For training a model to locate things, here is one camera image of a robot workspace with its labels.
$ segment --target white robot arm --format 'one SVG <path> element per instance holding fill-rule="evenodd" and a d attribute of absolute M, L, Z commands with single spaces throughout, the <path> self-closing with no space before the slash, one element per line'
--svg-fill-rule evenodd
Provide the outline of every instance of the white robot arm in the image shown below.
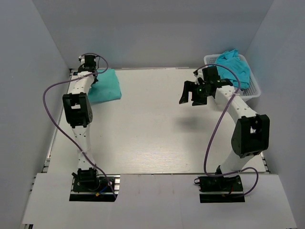
<path fill-rule="evenodd" d="M 76 84 L 69 94 L 62 97 L 66 120 L 72 127 L 75 141 L 84 151 L 89 160 L 95 165 L 91 154 L 90 144 L 90 123 L 93 119 L 92 109 L 87 97 L 91 85 L 97 82 L 96 56 L 87 54 L 80 56 L 81 62 L 78 68 Z M 73 176 L 77 181 L 89 189 L 94 189 L 99 183 L 98 172 L 92 164 L 88 162 L 83 153 L 78 151 L 78 171 Z"/>
<path fill-rule="evenodd" d="M 180 104 L 188 102 L 189 92 L 192 92 L 193 106 L 205 105 L 207 97 L 213 96 L 218 105 L 225 107 L 235 93 L 235 88 L 228 79 L 220 79 L 217 68 L 213 66 L 204 68 L 203 78 L 197 77 L 196 82 L 184 82 Z M 241 180 L 236 171 L 241 171 L 250 159 L 266 150 L 269 145 L 268 116 L 257 114 L 239 95 L 232 99 L 227 112 L 235 122 L 231 139 L 232 150 L 216 169 L 214 176 L 207 174 L 206 177 L 199 177 L 197 184 L 202 192 L 231 191 L 233 187 L 242 191 Z"/>

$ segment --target white wall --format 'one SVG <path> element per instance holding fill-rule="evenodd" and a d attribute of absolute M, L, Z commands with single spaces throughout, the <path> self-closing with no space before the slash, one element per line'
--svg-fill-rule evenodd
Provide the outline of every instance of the white wall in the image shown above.
<path fill-rule="evenodd" d="M 265 156 L 280 176 L 299 229 L 305 229 L 304 12 L 305 1 L 274 1 L 246 53 L 262 89 L 253 104 L 270 117 Z"/>
<path fill-rule="evenodd" d="M 244 54 L 273 0 L 33 0 L 70 68 L 87 51 L 112 67 L 198 66 Z"/>
<path fill-rule="evenodd" d="M 54 130 L 42 93 L 69 70 L 30 0 L 2 0 L 0 30 L 0 223 L 17 229 Z M 56 117 L 64 88 L 48 96 Z"/>

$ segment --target teal cloth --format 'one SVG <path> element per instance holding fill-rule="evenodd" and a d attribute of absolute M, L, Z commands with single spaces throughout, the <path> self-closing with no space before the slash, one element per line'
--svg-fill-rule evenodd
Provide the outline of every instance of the teal cloth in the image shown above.
<path fill-rule="evenodd" d="M 114 69 L 108 69 L 97 76 L 98 82 L 92 84 L 88 93 L 91 103 L 102 103 L 117 100 L 122 97 L 120 83 Z"/>
<path fill-rule="evenodd" d="M 241 61 L 238 57 L 238 50 L 225 51 L 221 54 L 215 63 L 221 64 L 232 70 L 240 81 L 240 88 L 247 89 L 250 85 L 250 68 L 245 61 Z M 234 87 L 238 87 L 235 77 L 228 70 L 217 67 L 221 79 L 229 79 Z"/>

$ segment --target white basket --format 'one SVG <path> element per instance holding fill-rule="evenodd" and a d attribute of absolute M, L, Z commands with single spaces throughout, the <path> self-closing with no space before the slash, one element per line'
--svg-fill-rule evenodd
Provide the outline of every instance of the white basket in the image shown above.
<path fill-rule="evenodd" d="M 208 64 L 208 63 L 215 63 L 216 59 L 220 56 L 220 54 L 214 54 L 214 55 L 207 55 L 204 57 L 204 64 Z M 242 61 L 245 61 L 247 64 L 247 60 L 246 58 L 239 54 L 238 55 L 239 58 Z M 250 85 L 249 88 L 246 90 L 243 90 L 243 95 L 241 95 L 240 97 L 244 100 L 244 101 L 248 101 L 249 99 L 252 98 L 256 98 L 259 97 L 261 95 L 261 90 L 258 87 L 258 84 L 254 78 L 254 75 L 250 69 Z"/>

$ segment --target cable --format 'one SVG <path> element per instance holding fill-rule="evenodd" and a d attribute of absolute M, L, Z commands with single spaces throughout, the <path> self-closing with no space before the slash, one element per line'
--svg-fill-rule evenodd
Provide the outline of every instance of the cable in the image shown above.
<path fill-rule="evenodd" d="M 99 61 L 97 62 L 97 69 L 100 68 L 100 60 L 101 60 L 101 57 L 99 57 Z"/>
<path fill-rule="evenodd" d="M 219 125 L 220 125 L 220 123 L 221 123 L 221 121 L 222 121 L 222 119 L 223 119 L 223 117 L 224 117 L 224 114 L 225 114 L 226 111 L 228 110 L 229 105 L 231 104 L 231 102 L 233 101 L 233 99 L 235 98 L 237 92 L 238 92 L 239 89 L 240 89 L 240 81 L 239 81 L 237 75 L 236 75 L 231 69 L 229 69 L 229 68 L 227 68 L 227 67 L 225 67 L 225 66 L 223 66 L 223 65 L 221 65 L 221 64 L 217 64 L 217 63 L 205 64 L 205 65 L 201 66 L 200 68 L 197 68 L 195 72 L 198 72 L 198 70 L 200 70 L 200 69 L 202 69 L 202 68 L 204 68 L 204 67 L 207 67 L 207 66 L 209 66 L 209 65 L 214 65 L 214 66 L 222 67 L 222 68 L 228 70 L 228 71 L 236 78 L 237 83 L 238 83 L 238 87 L 237 87 L 236 91 L 232 94 L 232 96 L 231 96 L 231 98 L 229 99 L 228 103 L 226 104 L 226 106 L 225 106 L 225 108 L 224 108 L 224 111 L 223 111 L 222 114 L 220 115 L 220 117 L 219 117 L 219 119 L 218 119 L 218 122 L 217 122 L 217 124 L 216 124 L 216 126 L 215 126 L 215 129 L 213 130 L 212 136 L 211 136 L 211 138 L 210 138 L 210 141 L 209 141 L 209 144 L 208 144 L 208 146 L 207 146 L 207 149 L 206 149 L 206 152 L 205 152 L 205 156 L 204 156 L 203 171 L 204 171 L 204 174 L 205 174 L 206 176 L 208 176 L 208 177 L 223 177 L 223 176 L 227 176 L 227 175 L 232 175 L 232 174 L 236 174 L 236 173 L 241 173 L 241 172 L 244 172 L 244 171 L 246 171 L 246 170 L 248 170 L 248 169 L 254 170 L 255 173 L 256 173 L 256 181 L 255 181 L 254 185 L 252 186 L 252 188 L 251 188 L 249 191 L 247 191 L 247 192 L 244 193 L 243 195 L 238 196 L 238 197 L 242 197 L 242 196 L 245 196 L 245 195 L 249 194 L 250 192 L 252 192 L 252 190 L 253 190 L 253 189 L 256 187 L 256 185 L 257 185 L 258 176 L 259 176 L 259 175 L 258 175 L 258 171 L 257 171 L 255 168 L 253 168 L 253 167 L 247 167 L 247 168 L 244 168 L 244 169 L 239 170 L 239 171 L 234 171 L 234 172 L 229 172 L 229 173 L 224 173 L 224 174 L 217 174 L 217 175 L 216 175 L 216 174 L 214 174 L 214 175 L 209 174 L 209 173 L 207 172 L 207 170 L 206 170 L 206 164 L 207 164 L 207 160 L 208 160 L 208 155 L 209 155 L 210 148 L 211 148 L 213 139 L 214 139 L 214 137 L 215 137 L 216 131 L 218 130 L 218 127 L 219 127 Z"/>
<path fill-rule="evenodd" d="M 108 63 L 107 63 L 106 60 L 105 60 L 105 62 L 106 62 L 106 64 L 107 64 L 107 67 L 106 67 L 106 69 L 105 69 L 102 73 L 104 73 L 104 72 L 108 69 Z M 43 101 L 44 109 L 46 110 L 46 112 L 47 112 L 49 118 L 51 119 L 52 123 L 56 126 L 56 128 L 57 128 L 60 132 L 62 132 L 63 135 L 65 135 L 70 141 L 72 141 L 72 142 L 76 145 L 76 147 L 81 151 L 81 153 L 84 155 L 84 157 L 85 157 L 86 160 L 89 162 L 89 164 L 92 165 L 92 166 L 93 166 L 94 168 L 96 168 L 97 170 L 101 171 L 101 173 L 103 173 L 103 175 L 105 176 L 105 178 L 106 178 L 106 180 L 107 180 L 107 183 L 110 184 L 110 180 L 108 179 L 108 177 L 107 177 L 107 175 L 104 173 L 104 171 L 103 171 L 101 168 L 99 168 L 97 165 L 95 165 L 95 164 L 87 157 L 86 153 L 85 153 L 85 152 L 83 151 L 83 149 L 77 144 L 77 142 L 74 141 L 74 139 L 72 139 L 72 138 L 71 138 L 63 129 L 61 129 L 61 127 L 56 123 L 56 121 L 55 121 L 54 118 L 52 117 L 52 115 L 51 115 L 51 113 L 50 113 L 50 111 L 49 111 L 49 109 L 48 109 L 48 107 L 47 107 L 47 103 L 46 103 L 46 93 L 47 93 L 48 90 L 50 90 L 51 88 L 53 88 L 53 87 L 55 87 L 55 86 L 57 86 L 57 85 L 60 85 L 60 84 L 70 83 L 70 82 L 73 82 L 73 81 L 76 81 L 76 80 L 79 80 L 79 79 L 88 77 L 88 76 L 93 75 L 93 74 L 95 74 L 95 73 L 96 73 L 96 72 L 89 73 L 89 74 L 86 74 L 86 75 L 84 75 L 84 76 L 82 76 L 82 77 L 78 77 L 78 78 L 73 79 L 73 80 L 66 80 L 66 81 L 62 81 L 62 82 L 59 82 L 59 83 L 52 84 L 51 86 L 49 86 L 49 87 L 43 92 L 42 101 Z M 109 185 L 109 186 L 110 186 L 110 189 L 111 189 L 111 191 L 112 191 L 112 193 L 113 193 L 114 198 L 116 198 L 116 194 L 115 194 L 115 192 L 114 192 L 114 190 L 113 190 L 113 187 L 112 187 L 111 185 Z"/>

